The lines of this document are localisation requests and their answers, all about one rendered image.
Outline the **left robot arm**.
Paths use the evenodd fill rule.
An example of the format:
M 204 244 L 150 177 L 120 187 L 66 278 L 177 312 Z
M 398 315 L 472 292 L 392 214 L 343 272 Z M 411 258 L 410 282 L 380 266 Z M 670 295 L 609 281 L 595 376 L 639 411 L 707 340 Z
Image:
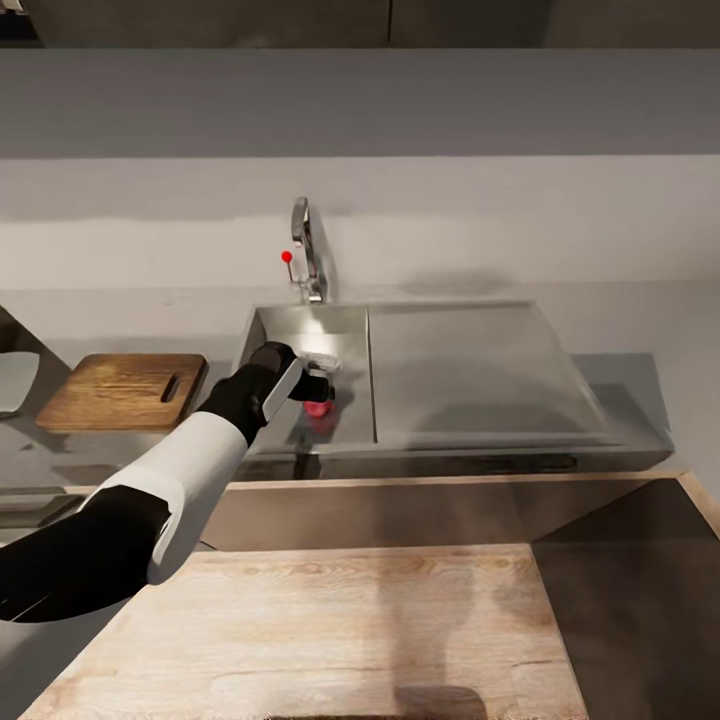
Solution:
M 18 720 L 138 591 L 180 570 L 287 399 L 335 398 L 311 369 L 334 373 L 340 361 L 266 342 L 77 513 L 0 545 L 0 720 Z

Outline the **cutting board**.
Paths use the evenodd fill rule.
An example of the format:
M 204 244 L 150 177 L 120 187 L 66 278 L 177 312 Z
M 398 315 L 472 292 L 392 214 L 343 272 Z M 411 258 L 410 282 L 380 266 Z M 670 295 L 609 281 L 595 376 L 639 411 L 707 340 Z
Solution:
M 202 354 L 88 355 L 34 422 L 44 429 L 170 430 L 181 425 L 205 367 Z

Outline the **vidalia onion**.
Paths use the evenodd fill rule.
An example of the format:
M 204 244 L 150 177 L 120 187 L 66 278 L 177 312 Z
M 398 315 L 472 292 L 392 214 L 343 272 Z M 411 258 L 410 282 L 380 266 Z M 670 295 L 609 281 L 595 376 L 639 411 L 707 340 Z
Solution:
M 303 406 L 306 410 L 306 413 L 315 418 L 320 419 L 321 417 L 324 417 L 327 415 L 332 409 L 338 409 L 338 406 L 335 406 L 332 403 L 332 399 L 328 399 L 324 403 L 315 403 L 312 401 L 303 401 Z

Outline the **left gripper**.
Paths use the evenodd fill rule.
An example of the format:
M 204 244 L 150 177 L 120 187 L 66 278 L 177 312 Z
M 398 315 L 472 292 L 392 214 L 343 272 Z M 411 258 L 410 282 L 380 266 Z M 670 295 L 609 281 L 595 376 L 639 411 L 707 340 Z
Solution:
M 309 375 L 306 371 L 303 371 L 303 373 L 305 374 L 305 384 L 303 388 L 298 393 L 289 395 L 288 399 L 324 403 L 328 399 L 335 398 L 336 388 L 328 386 L 328 379 Z

